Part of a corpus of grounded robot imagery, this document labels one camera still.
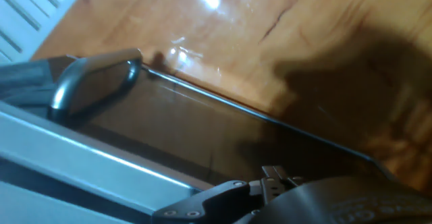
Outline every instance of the hardwood floor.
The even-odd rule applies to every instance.
[[[34,58],[129,47],[432,193],[432,0],[78,0]]]

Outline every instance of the metal bar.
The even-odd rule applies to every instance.
[[[0,102],[0,157],[151,214],[212,185]]]
[[[3,223],[128,223],[2,181],[0,196]]]
[[[377,161],[376,159],[374,159],[374,158],[372,158],[372,157],[370,157],[370,156],[368,156],[368,155],[366,155],[366,154],[363,154],[363,153],[361,153],[361,152],[358,152],[358,151],[356,151],[356,150],[352,150],[352,149],[350,149],[350,148],[348,148],[348,147],[345,147],[345,146],[341,146],[341,145],[339,145],[339,144],[336,144],[336,143],[334,143],[334,142],[331,142],[331,141],[328,141],[328,140],[326,140],[326,139],[323,139],[323,138],[321,138],[321,137],[318,137],[318,136],[315,136],[315,135],[312,135],[312,134],[309,134],[308,132],[305,132],[305,131],[303,131],[303,130],[300,130],[300,129],[298,129],[298,128],[295,128],[295,127],[293,127],[293,126],[291,126],[291,125],[289,125],[289,124],[287,124],[287,123],[284,123],[284,122],[282,122],[282,121],[279,121],[279,120],[276,120],[276,119],[274,119],[274,118],[271,118],[271,117],[269,117],[268,115],[265,115],[265,114],[263,114],[263,113],[261,113],[261,112],[259,112],[259,111],[256,111],[256,110],[254,110],[254,109],[251,109],[251,108],[249,108],[249,107],[246,107],[246,106],[244,106],[244,105],[241,105],[240,103],[235,103],[235,102],[233,102],[233,101],[231,101],[231,100],[229,100],[229,99],[226,99],[226,98],[223,98],[223,97],[221,97],[221,96],[219,96],[219,95],[216,95],[216,94],[214,94],[214,93],[212,93],[212,92],[209,92],[209,91],[207,91],[207,90],[204,90],[204,89],[202,89],[202,88],[198,88],[198,87],[196,87],[196,86],[194,86],[194,85],[191,85],[190,83],[187,83],[187,82],[185,82],[185,81],[183,81],[183,80],[181,80],[181,79],[179,79],[179,78],[176,78],[176,77],[174,77],[174,76],[169,76],[169,75],[167,75],[167,74],[163,74],[163,73],[161,73],[161,72],[156,72],[155,70],[152,70],[148,65],[145,65],[145,64],[143,64],[142,65],[142,68],[143,69],[145,69],[145,70],[147,70],[147,71],[149,71],[150,73],[152,73],[152,74],[154,74],[154,75],[157,75],[157,76],[160,76],[160,77],[162,77],[162,78],[165,78],[166,80],[169,80],[170,82],[173,82],[173,83],[175,83],[175,84],[178,84],[178,85],[180,85],[180,86],[183,86],[183,87],[185,87],[185,88],[188,88],[188,89],[190,89],[190,90],[192,90],[192,91],[195,91],[195,92],[197,92],[197,93],[200,93],[200,94],[203,94],[203,95],[205,95],[205,96],[208,96],[208,97],[210,97],[210,98],[212,98],[212,99],[215,99],[215,100],[217,100],[217,101],[219,101],[219,102],[221,102],[221,103],[225,103],[225,104],[227,104],[227,105],[230,105],[230,106],[233,106],[233,107],[235,107],[235,108],[237,108],[237,109],[239,109],[239,110],[241,110],[241,111],[243,111],[243,112],[245,112],[245,113],[249,113],[249,114],[251,114],[251,115],[254,115],[254,116],[256,116],[256,117],[259,117],[259,118],[261,118],[261,119],[264,119],[265,121],[270,121],[270,122],[272,122],[272,123],[276,123],[277,125],[282,125],[283,127],[287,127],[287,128],[289,128],[289,129],[291,129],[291,130],[294,130],[294,131],[296,131],[296,132],[299,132],[299,133],[301,133],[301,134],[304,134],[304,135],[307,135],[307,136],[309,136],[309,137],[311,137],[311,138],[314,138],[314,139],[316,139],[316,140],[320,140],[320,141],[322,141],[323,143],[325,143],[325,144],[329,144],[329,145],[331,145],[331,146],[333,146],[333,147],[335,147],[335,148],[338,148],[338,149],[340,149],[340,150],[342,150],[342,151],[345,151],[345,152],[347,152],[347,153],[350,153],[351,155],[354,155],[354,156],[356,156],[356,157],[360,157],[360,158],[362,158],[362,159],[364,159],[364,160],[366,160],[366,161],[369,161],[370,163],[372,163],[374,166],[376,166],[376,168],[378,168],[378,170],[380,170],[380,172],[382,172],[382,174],[386,177],[386,178],[388,178],[389,180],[392,180],[392,181],[398,181],[398,179],[387,169],[387,168],[385,168],[379,161]]]

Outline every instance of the wooden floor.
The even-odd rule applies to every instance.
[[[34,58],[130,47],[432,194],[432,0],[78,0]]]

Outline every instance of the metal frame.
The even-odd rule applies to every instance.
[[[213,186],[0,102],[0,157],[151,214]]]

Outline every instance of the white radiator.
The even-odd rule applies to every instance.
[[[28,61],[75,0],[0,0],[0,65]]]

